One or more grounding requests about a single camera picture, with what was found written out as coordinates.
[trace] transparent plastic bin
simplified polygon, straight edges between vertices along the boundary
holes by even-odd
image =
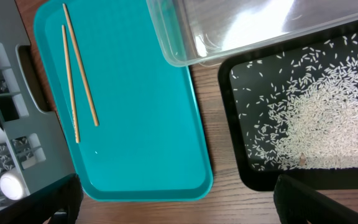
[[[354,0],[147,0],[147,4],[164,57],[176,67],[213,63],[358,20]]]

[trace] wooden surface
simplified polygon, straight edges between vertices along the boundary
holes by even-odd
[[[33,20],[46,0],[16,0],[29,35],[31,54],[40,84],[56,110],[33,34]],[[197,202],[106,203],[85,197],[77,223],[279,223],[271,192],[255,192],[239,178],[218,87],[218,67],[191,67],[209,152],[214,185]],[[323,194],[358,212],[358,190],[330,190]]]

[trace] wooden chopstick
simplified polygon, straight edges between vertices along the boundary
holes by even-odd
[[[99,126],[98,116],[96,115],[96,110],[94,108],[90,87],[89,87],[88,81],[86,79],[85,69],[84,69],[84,65],[82,63],[80,50],[78,49],[77,39],[75,38],[73,25],[71,24],[71,19],[68,14],[68,11],[67,11],[66,4],[64,4],[64,3],[63,3],[63,9],[65,11],[66,21],[67,21],[67,25],[68,25],[68,31],[70,31],[71,41],[73,42],[75,57],[77,58],[78,66],[80,68],[82,82],[85,87],[86,97],[88,98],[89,107],[91,108],[93,123],[95,126]]]
[[[77,120],[77,110],[75,107],[73,78],[71,76],[70,56],[68,54],[66,28],[64,25],[62,25],[62,34],[63,34],[63,45],[64,45],[64,49],[65,49],[68,89],[70,91],[71,110],[73,111],[75,142],[80,143],[80,132],[78,131],[78,120]]]

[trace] gray dish rack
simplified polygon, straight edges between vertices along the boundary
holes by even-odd
[[[14,167],[23,176],[27,195],[74,172],[58,118],[47,106],[32,67],[24,29],[14,0],[0,0],[0,177]],[[22,162],[37,163],[24,169]],[[0,191],[0,209],[13,201]]]

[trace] turquoise plastic tray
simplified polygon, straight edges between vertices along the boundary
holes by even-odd
[[[68,38],[81,138],[75,142],[62,3],[38,10],[34,33],[85,192],[100,201],[204,197],[213,176],[190,74],[165,61],[144,0],[65,1],[100,122],[93,124]]]

